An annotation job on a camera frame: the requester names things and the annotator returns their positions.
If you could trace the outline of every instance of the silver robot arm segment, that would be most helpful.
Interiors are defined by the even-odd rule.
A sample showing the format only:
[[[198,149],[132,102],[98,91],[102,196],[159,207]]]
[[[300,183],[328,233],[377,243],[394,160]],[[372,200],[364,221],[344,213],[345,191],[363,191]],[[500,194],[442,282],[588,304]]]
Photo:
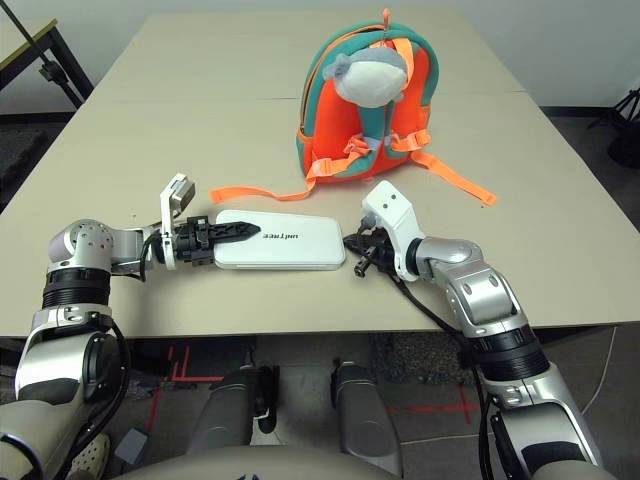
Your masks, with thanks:
[[[78,220],[51,240],[42,308],[16,373],[17,401],[0,406],[0,477],[33,471],[53,478],[117,409],[128,350],[109,308],[112,276],[144,281],[154,259],[169,270],[176,261],[208,264],[215,242],[260,230],[244,222],[210,225],[204,216],[174,225],[194,194],[193,182],[177,174],[160,195],[160,223],[118,230]]]
[[[498,407],[491,419],[509,478],[528,479],[542,465],[583,460],[601,466],[589,429],[558,368],[547,361],[509,283],[466,240],[426,237],[411,203],[387,181],[362,202],[365,228],[384,228],[394,269],[444,290],[485,389]]]

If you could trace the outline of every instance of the backpack buckle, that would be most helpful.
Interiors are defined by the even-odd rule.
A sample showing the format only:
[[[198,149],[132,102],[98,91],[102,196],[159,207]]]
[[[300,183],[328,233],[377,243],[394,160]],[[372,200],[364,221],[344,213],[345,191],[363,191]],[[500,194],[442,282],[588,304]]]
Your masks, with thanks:
[[[349,143],[344,147],[344,153],[347,155],[351,153],[357,153],[361,156],[368,155],[371,149],[367,142],[364,141],[362,136],[353,136],[349,139]]]
[[[404,138],[400,138],[400,135],[397,133],[391,134],[391,148],[399,152],[420,150],[429,143],[431,143],[431,136],[424,128],[416,132],[411,132]]]

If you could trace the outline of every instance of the orange strap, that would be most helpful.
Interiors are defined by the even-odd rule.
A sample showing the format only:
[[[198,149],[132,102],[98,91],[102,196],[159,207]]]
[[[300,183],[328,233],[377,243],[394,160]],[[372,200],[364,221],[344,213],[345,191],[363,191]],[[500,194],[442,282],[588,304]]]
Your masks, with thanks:
[[[369,45],[370,48],[378,48],[384,47],[387,45],[386,42],[391,41],[393,43],[394,48],[398,55],[400,55],[405,63],[407,64],[407,83],[405,83],[405,88],[409,85],[411,81],[411,77],[413,76],[413,47],[411,46],[411,41],[408,38],[392,38],[390,40],[380,40],[379,42],[372,43]]]
[[[353,162],[360,157],[368,155],[370,151],[371,150],[367,143],[362,140],[362,136],[354,136],[351,137],[351,140],[349,140],[349,143],[344,149],[344,153],[348,154],[346,158],[339,158],[336,160],[332,160],[330,158],[315,159],[314,156],[314,161],[305,178],[307,188],[304,192],[279,195],[262,188],[238,185],[234,187],[211,189],[209,190],[209,198],[213,203],[222,203],[226,200],[243,197],[245,195],[263,195],[280,201],[302,200],[303,198],[307,198],[311,193],[311,190],[316,186],[316,178],[331,177],[337,173],[344,172]]]
[[[485,190],[479,185],[467,180],[464,177],[458,175],[451,167],[442,162],[438,157],[422,150],[415,150],[411,152],[411,159],[425,167],[430,172],[435,173],[441,178],[444,178],[447,182],[455,185],[456,187],[470,193],[474,197],[478,197],[485,205],[493,205],[496,203],[498,197],[488,190]]]

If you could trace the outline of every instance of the beige table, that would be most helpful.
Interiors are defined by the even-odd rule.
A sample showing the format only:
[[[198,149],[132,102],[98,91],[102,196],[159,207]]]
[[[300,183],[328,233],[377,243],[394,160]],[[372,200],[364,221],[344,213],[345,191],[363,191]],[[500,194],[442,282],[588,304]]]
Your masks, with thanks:
[[[423,19],[436,24],[455,19],[453,24],[462,31],[452,29],[451,44],[440,50],[454,52],[458,38],[472,35],[468,25],[449,13],[412,12],[412,21],[405,22],[418,31]],[[442,22],[434,20],[438,15]],[[177,18],[187,25],[187,17]],[[279,18],[295,24],[300,17],[290,12]],[[132,48],[146,31],[155,31],[158,22],[168,24],[168,18],[152,17]],[[194,25],[209,21],[211,35],[216,35],[214,26],[227,23],[225,15],[191,18]],[[327,36],[341,28],[337,20],[325,23]],[[246,31],[250,36],[251,28]],[[153,51],[153,42],[148,45]],[[311,57],[316,45],[306,48]],[[457,56],[451,56],[466,61],[465,48],[461,44]],[[489,52],[486,47],[480,50]],[[151,94],[127,98],[123,78],[130,72],[124,62],[129,52],[0,216],[2,335],[28,332],[40,305],[47,243],[58,230],[83,217],[118,228],[156,221],[158,194],[178,171],[195,180],[199,192],[186,215],[214,218],[223,208],[326,215],[336,218],[345,234],[358,224],[360,202],[372,185],[323,185],[295,203],[247,197],[211,205],[206,191],[214,186],[241,182],[280,192],[302,187],[293,144],[298,99],[267,98],[267,93],[247,99],[234,90],[227,99],[211,98],[208,89],[199,92],[195,84],[191,99],[174,99],[172,88],[164,98],[160,92],[156,99]],[[141,54],[140,61],[149,55]],[[194,54],[193,64],[201,58]],[[292,60],[284,52],[271,59],[293,69],[286,67]],[[306,70],[307,62],[297,68]],[[494,73],[486,76],[504,77],[502,91],[496,82],[488,82],[485,91],[465,92],[464,68],[451,64],[446,55],[440,55],[440,62],[449,73],[433,100],[431,151],[495,191],[500,200],[484,208],[418,167],[384,175],[413,201],[425,233],[477,241],[486,258],[509,278],[534,327],[638,320],[640,236],[631,223],[531,98],[517,91],[517,82],[510,81],[514,88],[508,85],[510,77],[493,54],[487,53],[485,62],[494,65]],[[189,75],[183,76],[188,82]],[[137,74],[130,78],[135,89]],[[108,90],[116,82],[123,85],[119,99],[115,89]],[[211,83],[216,82],[226,80],[213,77]],[[454,85],[461,91],[453,92]],[[251,132],[252,141],[245,132]],[[372,271],[364,280],[356,278],[355,261],[348,254],[344,267],[333,272],[159,268],[144,285],[114,279],[110,303],[131,336],[435,329],[383,276]],[[412,288],[436,312],[452,319],[440,292],[427,285]]]

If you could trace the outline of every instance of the black cable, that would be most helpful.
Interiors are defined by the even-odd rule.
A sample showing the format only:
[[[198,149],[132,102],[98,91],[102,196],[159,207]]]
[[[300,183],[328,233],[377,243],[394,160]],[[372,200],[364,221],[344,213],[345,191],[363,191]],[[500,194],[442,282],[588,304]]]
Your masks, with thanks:
[[[149,247],[151,247],[151,244],[153,242],[159,241],[160,239],[161,239],[160,231],[156,230],[151,235],[149,235],[147,239],[144,241],[144,243],[142,244],[142,251],[140,252],[140,258],[139,258],[140,260],[139,280],[141,282],[147,281],[147,274],[145,270],[146,270],[146,264],[147,264],[147,253],[149,253]]]
[[[118,393],[116,394],[115,398],[111,402],[111,407],[109,408],[107,413],[104,415],[104,417],[102,417],[102,419],[100,419],[98,423],[93,424],[92,422],[91,424],[83,428],[84,431],[87,431],[87,430],[88,431],[85,433],[85,436],[80,441],[78,441],[76,438],[77,443],[69,451],[67,458],[65,459],[63,466],[58,472],[58,475],[56,478],[60,478],[60,479],[66,478],[69,472],[69,469],[71,468],[71,462],[73,461],[73,459],[77,457],[82,452],[82,450],[84,450],[87,447],[87,445],[91,443],[91,441],[94,438],[96,438],[98,433],[104,430],[104,427],[107,425],[107,423],[109,423],[111,418],[113,418],[113,416],[115,415],[116,411],[120,408],[120,405],[124,400],[124,396],[127,393],[127,388],[129,386],[129,379],[131,378],[131,354],[129,352],[129,346],[127,345],[127,340],[125,339],[124,335],[122,334],[118,326],[115,324],[115,322],[112,324],[111,328],[115,333],[116,340],[118,341],[118,350],[120,351],[120,362],[122,365],[122,383],[120,385],[120,390],[118,390]]]
[[[487,416],[491,406],[489,395],[484,397],[482,381],[478,369],[472,367],[473,380],[478,393],[478,403],[480,403],[480,428],[478,431],[478,460],[480,462],[480,473],[483,480],[493,480],[493,469],[491,467],[491,454],[489,452],[489,431],[487,428]]]
[[[49,60],[47,58],[47,56],[44,54],[44,52],[42,51],[42,49],[40,48],[40,45],[38,45],[36,43],[36,41],[33,39],[33,37],[31,36],[31,34],[29,34],[29,32],[27,32],[27,29],[24,28],[24,26],[22,25],[22,23],[20,23],[20,20],[18,20],[18,17],[16,17],[14,15],[14,13],[11,11],[11,9],[9,8],[9,6],[4,3],[4,0],[0,0],[0,7],[2,7],[2,9],[4,10],[4,12],[7,14],[7,16],[9,17],[9,20],[11,20],[11,22],[16,26],[16,28],[20,31],[20,33],[22,34],[22,36],[27,40],[27,42],[29,43],[29,45],[31,46],[31,48],[33,48],[38,56],[42,59],[42,61],[45,64],[49,64],[51,63],[51,60]]]
[[[461,338],[460,333],[458,332],[458,330],[456,330],[455,328],[453,328],[451,325],[449,325],[447,322],[445,322],[442,318],[440,318],[438,315],[436,315],[434,312],[432,312],[426,305],[424,305],[422,302],[420,302],[420,300],[418,300],[413,293],[411,293],[411,290],[409,290],[409,287],[407,287],[406,283],[404,283],[403,280],[401,280],[400,278],[398,278],[395,275],[392,274],[388,274],[389,278],[391,279],[391,281],[393,282],[393,284],[398,288],[398,290],[400,290],[400,292],[409,299],[409,301],[411,303],[413,303],[418,310],[420,310],[422,313],[424,313],[427,317],[429,317],[431,320],[434,321],[434,323],[436,325],[438,325],[438,327],[440,327],[447,335],[449,335],[450,337],[452,337],[460,346],[460,348],[462,348],[463,350],[466,350],[466,344],[464,342],[464,340]]]

